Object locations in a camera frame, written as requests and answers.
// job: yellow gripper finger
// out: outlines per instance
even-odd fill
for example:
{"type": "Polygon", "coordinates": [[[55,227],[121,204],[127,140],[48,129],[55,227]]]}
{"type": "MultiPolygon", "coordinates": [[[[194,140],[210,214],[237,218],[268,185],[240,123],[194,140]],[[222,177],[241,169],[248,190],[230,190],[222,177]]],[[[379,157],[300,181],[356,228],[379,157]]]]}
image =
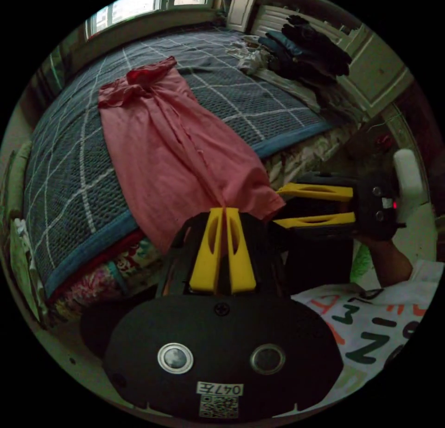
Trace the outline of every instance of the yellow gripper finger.
{"type": "Polygon", "coordinates": [[[216,293],[221,259],[223,219],[223,208],[210,209],[207,226],[190,279],[190,288],[193,291],[216,293]]]}
{"type": "Polygon", "coordinates": [[[352,200],[354,190],[352,187],[288,183],[277,190],[277,193],[299,198],[347,202],[352,200]]]}
{"type": "Polygon", "coordinates": [[[290,229],[291,227],[334,226],[338,224],[355,223],[355,221],[355,213],[348,212],[345,214],[284,218],[282,220],[275,220],[275,223],[279,224],[285,229],[290,229]]]}
{"type": "Polygon", "coordinates": [[[232,294],[253,292],[256,288],[256,280],[238,209],[227,208],[226,220],[232,294]]]}

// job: pink cloth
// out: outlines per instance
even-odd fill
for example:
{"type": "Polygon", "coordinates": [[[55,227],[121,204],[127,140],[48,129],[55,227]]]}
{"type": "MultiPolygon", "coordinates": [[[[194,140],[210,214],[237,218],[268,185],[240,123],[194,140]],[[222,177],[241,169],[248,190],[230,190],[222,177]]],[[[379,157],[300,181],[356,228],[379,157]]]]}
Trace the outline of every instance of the pink cloth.
{"type": "Polygon", "coordinates": [[[284,206],[255,152],[201,107],[170,57],[99,90],[107,148],[128,207],[166,253],[184,222],[212,207],[258,219],[284,206]]]}

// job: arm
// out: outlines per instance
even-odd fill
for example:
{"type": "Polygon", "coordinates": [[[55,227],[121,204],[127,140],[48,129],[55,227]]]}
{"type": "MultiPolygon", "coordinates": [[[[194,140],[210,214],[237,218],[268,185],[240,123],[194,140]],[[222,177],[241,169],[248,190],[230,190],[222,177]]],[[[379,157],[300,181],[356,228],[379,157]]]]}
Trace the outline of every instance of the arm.
{"type": "Polygon", "coordinates": [[[413,266],[392,241],[374,241],[366,237],[357,240],[368,246],[377,278],[383,288],[409,280],[413,266]]]}

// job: white handle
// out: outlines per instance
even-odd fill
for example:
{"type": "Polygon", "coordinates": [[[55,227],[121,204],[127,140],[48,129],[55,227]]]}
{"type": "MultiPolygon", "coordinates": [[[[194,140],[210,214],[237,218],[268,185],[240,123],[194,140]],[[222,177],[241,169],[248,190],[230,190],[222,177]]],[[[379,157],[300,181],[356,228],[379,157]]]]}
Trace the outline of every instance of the white handle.
{"type": "Polygon", "coordinates": [[[409,149],[401,149],[394,154],[394,167],[400,191],[397,221],[406,223],[408,217],[420,206],[424,196],[422,176],[416,157],[409,149]]]}

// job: bed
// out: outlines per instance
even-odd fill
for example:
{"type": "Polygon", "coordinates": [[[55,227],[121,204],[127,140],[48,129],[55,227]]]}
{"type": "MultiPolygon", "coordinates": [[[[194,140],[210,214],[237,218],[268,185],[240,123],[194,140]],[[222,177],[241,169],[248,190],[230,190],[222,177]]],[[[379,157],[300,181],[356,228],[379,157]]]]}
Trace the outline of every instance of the bed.
{"type": "Polygon", "coordinates": [[[205,24],[127,44],[82,70],[44,113],[32,137],[23,216],[47,298],[45,325],[146,290],[162,266],[128,210],[107,152],[97,109],[102,85],[175,56],[200,104],[255,150],[276,189],[315,169],[357,131],[357,124],[333,125],[286,91],[240,72],[226,52],[240,37],[205,24]]]}

